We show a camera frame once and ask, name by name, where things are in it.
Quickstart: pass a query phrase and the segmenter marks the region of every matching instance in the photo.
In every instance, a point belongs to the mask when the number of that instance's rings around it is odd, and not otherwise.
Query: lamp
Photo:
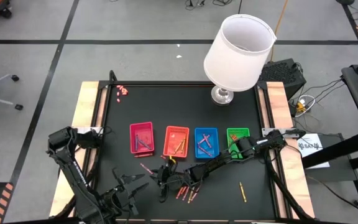
[[[276,39],[269,25],[254,16],[237,14],[223,21],[204,60],[205,74],[216,85],[211,92],[216,104],[228,105],[234,91],[256,84]]]

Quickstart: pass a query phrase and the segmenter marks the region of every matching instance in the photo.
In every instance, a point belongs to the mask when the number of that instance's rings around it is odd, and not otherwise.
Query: yellow pencil
[[[246,195],[244,194],[244,189],[242,188],[241,182],[240,182],[240,189],[241,189],[242,198],[244,199],[244,202],[247,203]]]

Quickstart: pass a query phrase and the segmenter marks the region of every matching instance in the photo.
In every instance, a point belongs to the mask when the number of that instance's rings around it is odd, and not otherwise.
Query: lamp base
[[[233,100],[234,93],[232,91],[215,86],[212,88],[211,96],[216,105],[227,106]]]

